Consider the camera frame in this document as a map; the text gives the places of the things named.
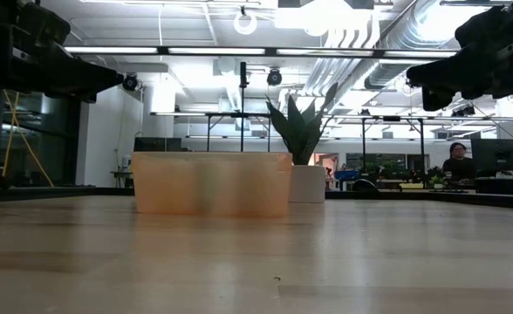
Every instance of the cable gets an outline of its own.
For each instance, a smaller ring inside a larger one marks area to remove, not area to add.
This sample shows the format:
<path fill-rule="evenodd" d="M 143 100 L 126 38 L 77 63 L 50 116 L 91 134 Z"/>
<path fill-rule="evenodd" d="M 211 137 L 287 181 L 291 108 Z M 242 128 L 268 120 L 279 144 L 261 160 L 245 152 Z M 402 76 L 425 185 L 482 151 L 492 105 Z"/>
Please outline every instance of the cable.
<path fill-rule="evenodd" d="M 470 104 L 471 104 L 475 109 L 477 109 L 477 111 L 479 111 L 480 113 L 482 113 L 482 114 L 485 116 L 485 118 L 486 118 L 486 119 L 488 119 L 489 121 L 491 121 L 494 125 L 496 125 L 498 128 L 500 128 L 500 129 L 501 129 L 501 130 L 503 130 L 505 133 L 507 133 L 511 138 L 513 138 L 513 135 L 512 135 L 509 131 L 507 131 L 504 127 L 502 127 L 501 125 L 499 125 L 498 123 L 496 123 L 493 119 L 491 119 L 491 117 L 490 117 L 490 116 L 488 116 L 488 114 L 484 113 L 484 112 L 482 111 L 482 109 L 480 109 L 478 106 L 476 106 L 476 105 L 474 104 L 474 102 L 471 102 L 471 101 L 470 101 Z"/>
<path fill-rule="evenodd" d="M 38 157 L 33 153 L 33 150 L 30 147 L 30 143 L 28 143 L 28 140 L 24 136 L 24 132 L 22 132 L 22 128 L 20 127 L 20 122 L 18 122 L 18 118 L 16 117 L 16 104 L 14 106 L 12 105 L 12 102 L 10 101 L 9 94 L 6 92 L 6 90 L 4 90 L 4 97 L 6 97 L 6 101 L 9 103 L 10 110 L 12 111 L 12 118 L 14 119 L 14 122 L 16 122 L 16 126 L 18 127 L 18 131 L 20 132 L 20 135 L 22 136 L 22 140 L 24 140 L 24 143 L 25 143 L 26 147 L 28 147 L 28 151 L 30 152 L 31 157 L 33 157 L 33 159 L 38 164 L 39 170 L 41 170 L 41 173 L 44 175 L 45 179 L 48 180 L 49 185 L 52 188 L 55 188 L 55 186 L 53 185 L 53 182 L 51 181 L 51 178 L 49 178 L 49 175 L 47 175 L 47 173 L 45 172 L 43 166 L 41 166 L 41 162 L 39 162 Z"/>
<path fill-rule="evenodd" d="M 10 109 L 12 119 L 10 121 L 10 136 L 9 143 L 6 146 L 6 154 L 4 154 L 4 166 L 3 166 L 3 177 L 6 176 L 6 170 L 9 165 L 10 146 L 12 145 L 12 134 L 14 133 L 14 123 L 16 119 L 16 108 L 18 107 L 18 101 L 20 100 L 20 93 L 16 93 L 16 100 L 14 101 L 14 108 Z"/>

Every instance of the ceiling light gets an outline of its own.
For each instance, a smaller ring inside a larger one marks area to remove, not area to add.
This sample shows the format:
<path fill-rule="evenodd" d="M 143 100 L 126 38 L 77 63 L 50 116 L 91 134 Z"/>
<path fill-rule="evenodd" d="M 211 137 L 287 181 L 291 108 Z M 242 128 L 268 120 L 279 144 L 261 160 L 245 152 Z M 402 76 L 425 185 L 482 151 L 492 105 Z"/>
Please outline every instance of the ceiling light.
<path fill-rule="evenodd" d="M 382 65 L 425 65 L 433 62 L 433 60 L 398 60 L 398 59 L 381 59 L 379 63 Z"/>
<path fill-rule="evenodd" d="M 65 47 L 70 53 L 80 54 L 156 54 L 158 49 L 155 47 Z"/>
<path fill-rule="evenodd" d="M 203 117 L 206 116 L 206 113 L 150 113 L 150 115 L 158 115 L 158 116 L 172 116 L 172 117 Z"/>
<path fill-rule="evenodd" d="M 300 8 L 278 8 L 274 26 L 307 30 L 312 36 L 327 30 L 356 30 L 371 20 L 372 10 L 354 10 L 344 0 L 314 0 Z"/>
<path fill-rule="evenodd" d="M 448 58 L 456 54 L 456 51 L 386 51 L 385 58 Z"/>
<path fill-rule="evenodd" d="M 181 47 L 169 48 L 169 54 L 174 55 L 263 55 L 264 48 L 199 48 Z"/>
<path fill-rule="evenodd" d="M 352 57 L 367 58 L 373 55 L 369 50 L 337 50 L 337 49 L 278 49 L 278 55 L 282 56 L 309 56 L 309 57 Z"/>
<path fill-rule="evenodd" d="M 382 12 L 386 10 L 392 10 L 394 7 L 394 3 L 388 1 L 380 1 L 380 3 L 376 3 L 373 7 L 375 12 Z"/>
<path fill-rule="evenodd" d="M 223 139 L 222 136 L 210 135 L 210 139 Z M 186 135 L 185 139 L 207 139 L 207 135 Z"/>
<path fill-rule="evenodd" d="M 241 18 L 248 17 L 249 23 L 245 26 L 241 26 Z M 241 14 L 237 13 L 233 19 L 233 27 L 241 35 L 250 35 L 257 30 L 258 22 L 257 17 L 253 13 Z"/>
<path fill-rule="evenodd" d="M 214 0 L 214 1 L 206 1 L 206 0 L 80 0 L 83 3 L 120 3 L 124 5 L 162 5 L 162 4 L 171 4 L 171 5 L 195 5 L 199 6 L 201 3 L 205 3 L 209 6 L 232 6 L 236 7 L 239 5 L 251 5 L 251 6 L 260 6 L 260 2 L 257 1 L 223 1 L 223 0 Z"/>

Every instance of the wooden table surface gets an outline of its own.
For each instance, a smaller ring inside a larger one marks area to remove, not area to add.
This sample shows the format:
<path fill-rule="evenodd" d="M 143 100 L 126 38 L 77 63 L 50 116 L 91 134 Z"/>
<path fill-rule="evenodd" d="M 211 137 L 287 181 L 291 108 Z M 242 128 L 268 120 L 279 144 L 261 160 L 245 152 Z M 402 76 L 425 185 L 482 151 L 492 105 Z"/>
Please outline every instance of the wooden table surface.
<path fill-rule="evenodd" d="M 132 197 L 0 203 L 0 313 L 513 313 L 513 210 L 294 205 L 137 215 Z"/>

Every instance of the plant leaf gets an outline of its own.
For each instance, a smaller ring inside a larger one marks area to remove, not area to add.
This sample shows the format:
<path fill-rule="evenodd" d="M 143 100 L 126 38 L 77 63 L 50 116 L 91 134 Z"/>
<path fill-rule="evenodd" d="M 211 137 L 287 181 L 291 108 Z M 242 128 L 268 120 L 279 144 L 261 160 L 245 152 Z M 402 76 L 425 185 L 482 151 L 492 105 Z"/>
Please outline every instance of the plant leaf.
<path fill-rule="evenodd" d="M 305 120 L 301 116 L 298 106 L 291 96 L 288 98 L 288 121 L 295 134 L 300 134 L 303 131 Z"/>
<path fill-rule="evenodd" d="M 312 152 L 320 139 L 320 123 L 322 114 L 315 116 L 311 122 L 307 123 L 299 134 L 298 144 L 301 147 L 300 156 L 297 165 L 307 165 L 311 158 Z"/>
<path fill-rule="evenodd" d="M 311 120 L 315 117 L 315 99 L 311 102 L 311 104 L 305 109 L 301 116 L 305 121 L 305 124 L 311 122 Z"/>
<path fill-rule="evenodd" d="M 330 120 L 332 120 L 332 119 L 334 119 L 334 115 L 332 115 L 330 118 L 328 118 L 328 120 L 325 122 L 325 124 L 323 125 L 323 129 L 320 131 L 320 136 L 323 136 L 326 126 L 328 126 L 328 122 L 330 122 Z"/>
<path fill-rule="evenodd" d="M 329 106 L 332 101 L 334 100 L 334 97 L 336 96 L 336 92 L 338 91 L 338 83 L 334 83 L 330 88 L 328 89 L 328 92 L 326 92 L 325 96 L 325 103 L 320 107 L 320 112 L 322 113 L 327 106 Z"/>
<path fill-rule="evenodd" d="M 284 139 L 284 143 L 288 148 L 288 151 L 293 155 L 299 152 L 298 135 L 293 132 L 290 122 L 285 118 L 284 114 L 279 112 L 274 105 L 270 102 L 270 99 L 266 102 L 266 106 L 270 111 L 270 119 L 272 125 L 278 133 Z"/>

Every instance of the orange translucent bin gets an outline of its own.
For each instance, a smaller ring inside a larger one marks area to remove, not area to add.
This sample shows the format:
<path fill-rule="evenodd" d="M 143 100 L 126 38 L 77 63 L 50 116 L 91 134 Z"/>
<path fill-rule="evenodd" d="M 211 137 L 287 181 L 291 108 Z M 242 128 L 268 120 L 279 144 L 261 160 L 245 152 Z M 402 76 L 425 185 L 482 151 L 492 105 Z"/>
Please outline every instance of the orange translucent bin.
<path fill-rule="evenodd" d="M 133 175 L 142 214 L 288 214 L 291 154 L 138 152 Z"/>

